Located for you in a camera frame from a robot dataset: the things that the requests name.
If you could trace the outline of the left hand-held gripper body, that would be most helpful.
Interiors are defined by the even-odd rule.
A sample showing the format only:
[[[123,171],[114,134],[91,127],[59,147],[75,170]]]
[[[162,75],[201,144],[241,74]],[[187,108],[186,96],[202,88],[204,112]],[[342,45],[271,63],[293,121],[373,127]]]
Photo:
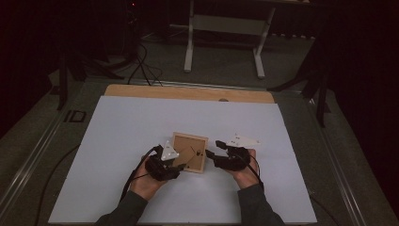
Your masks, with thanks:
[[[158,145],[151,149],[149,160],[145,163],[145,168],[149,175],[157,181],[168,181],[176,179],[180,173],[172,171],[174,161],[180,154],[172,147],[169,141],[164,146]]]

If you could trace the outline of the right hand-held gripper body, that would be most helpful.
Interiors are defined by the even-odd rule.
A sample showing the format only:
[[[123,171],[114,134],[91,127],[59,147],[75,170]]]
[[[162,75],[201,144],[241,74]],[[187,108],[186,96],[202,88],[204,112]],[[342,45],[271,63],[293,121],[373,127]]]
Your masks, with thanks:
[[[250,155],[248,147],[259,145],[260,141],[257,139],[235,135],[230,141],[225,142],[228,149],[226,156],[218,155],[219,159],[214,161],[217,168],[224,170],[238,171],[243,170],[249,165]]]

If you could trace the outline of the wooden picture frame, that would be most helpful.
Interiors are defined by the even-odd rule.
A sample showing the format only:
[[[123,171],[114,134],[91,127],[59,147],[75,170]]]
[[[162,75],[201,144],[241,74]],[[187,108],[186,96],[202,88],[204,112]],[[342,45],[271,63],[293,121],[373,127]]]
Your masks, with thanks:
[[[179,154],[173,161],[173,167],[184,166],[185,171],[203,173],[208,138],[174,132],[172,146]]]

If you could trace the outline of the person's right hand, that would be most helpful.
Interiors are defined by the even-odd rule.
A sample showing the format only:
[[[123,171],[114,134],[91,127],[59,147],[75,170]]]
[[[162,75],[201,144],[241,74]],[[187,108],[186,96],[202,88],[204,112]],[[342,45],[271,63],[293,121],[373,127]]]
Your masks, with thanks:
[[[249,149],[250,155],[249,166],[239,171],[233,171],[231,173],[233,179],[238,184],[240,189],[248,188],[250,186],[257,185],[260,182],[258,178],[258,164],[256,161],[256,151]]]

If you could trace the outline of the person's left hand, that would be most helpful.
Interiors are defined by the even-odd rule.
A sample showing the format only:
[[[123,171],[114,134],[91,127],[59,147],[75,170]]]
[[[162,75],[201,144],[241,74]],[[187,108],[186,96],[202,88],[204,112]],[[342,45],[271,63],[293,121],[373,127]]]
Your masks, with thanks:
[[[146,201],[149,201],[156,192],[167,183],[166,181],[157,181],[149,175],[145,168],[145,163],[148,160],[148,157],[143,160],[143,163],[136,170],[134,180],[129,186],[130,191],[135,192],[135,194],[139,195]]]

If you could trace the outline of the white table sheet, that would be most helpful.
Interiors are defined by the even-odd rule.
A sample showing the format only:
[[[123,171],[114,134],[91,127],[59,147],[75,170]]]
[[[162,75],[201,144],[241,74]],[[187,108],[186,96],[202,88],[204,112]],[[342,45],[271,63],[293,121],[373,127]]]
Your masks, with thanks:
[[[52,223],[92,223],[114,210],[141,156],[180,132],[218,140],[257,140],[265,196],[287,224],[314,223],[316,216],[276,104],[104,96],[93,113],[49,218]],[[150,200],[143,224],[238,224],[237,185],[205,162],[202,173],[184,172]]]

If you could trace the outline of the black rectangular floor plate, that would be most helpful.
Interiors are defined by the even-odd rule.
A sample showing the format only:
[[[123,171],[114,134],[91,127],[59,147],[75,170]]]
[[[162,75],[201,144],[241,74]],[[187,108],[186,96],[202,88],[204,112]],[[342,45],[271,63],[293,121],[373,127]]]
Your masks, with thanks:
[[[80,110],[69,110],[64,118],[64,122],[84,122],[87,113]]]

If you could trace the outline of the black tripod stand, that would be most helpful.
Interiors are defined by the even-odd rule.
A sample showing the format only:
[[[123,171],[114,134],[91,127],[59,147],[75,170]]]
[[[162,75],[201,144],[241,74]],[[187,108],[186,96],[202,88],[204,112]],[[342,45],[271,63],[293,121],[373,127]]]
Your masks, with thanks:
[[[301,90],[301,95],[305,99],[312,99],[318,94],[316,99],[316,119],[321,127],[325,127],[324,114],[326,109],[327,98],[327,79],[329,76],[329,68],[327,66],[327,55],[323,45],[316,40],[306,54],[302,64],[300,65],[295,77],[288,82],[273,88],[269,91],[283,91],[293,85],[306,81],[305,87]]]

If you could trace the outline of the white metal stand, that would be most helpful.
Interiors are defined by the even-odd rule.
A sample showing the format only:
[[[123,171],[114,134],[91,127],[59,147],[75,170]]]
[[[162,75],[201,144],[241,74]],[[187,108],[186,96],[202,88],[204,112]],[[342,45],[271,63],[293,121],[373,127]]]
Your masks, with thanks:
[[[269,28],[272,24],[275,11],[275,8],[269,9],[266,13],[265,20],[251,20],[202,15],[195,13],[195,0],[190,0],[188,18],[188,40],[184,60],[184,72],[190,73],[192,71],[194,53],[194,31],[212,31],[258,36],[260,38],[260,42],[256,47],[253,48],[252,52],[257,76],[259,79],[265,79],[262,51],[268,35]]]

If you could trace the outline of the dark equipment rack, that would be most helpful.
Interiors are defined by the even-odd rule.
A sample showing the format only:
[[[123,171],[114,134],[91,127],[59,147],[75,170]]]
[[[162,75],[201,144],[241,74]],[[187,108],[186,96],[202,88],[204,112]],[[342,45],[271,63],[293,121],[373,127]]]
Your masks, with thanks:
[[[126,59],[133,59],[137,52],[137,6],[136,0],[121,0],[123,19],[122,53]]]

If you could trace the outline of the metal floor rail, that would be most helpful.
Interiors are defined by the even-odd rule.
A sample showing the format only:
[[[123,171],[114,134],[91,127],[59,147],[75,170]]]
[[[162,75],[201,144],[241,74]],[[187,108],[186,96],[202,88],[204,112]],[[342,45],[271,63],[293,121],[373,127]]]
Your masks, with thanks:
[[[337,105],[327,105],[325,127],[316,119],[316,101],[305,105],[312,137],[303,164],[317,218],[326,226],[370,226],[357,192],[364,159],[352,129]]]
[[[56,112],[55,117],[46,127],[41,137],[39,138],[39,141],[30,151],[29,155],[27,156],[21,167],[17,170],[14,178],[11,181],[11,184],[8,186],[4,195],[0,198],[0,218],[4,218],[7,215],[9,209],[20,196],[31,174],[33,173],[41,157],[47,150],[47,147],[54,137],[56,130],[59,127],[59,124],[64,121],[67,115],[68,111],[65,109]]]

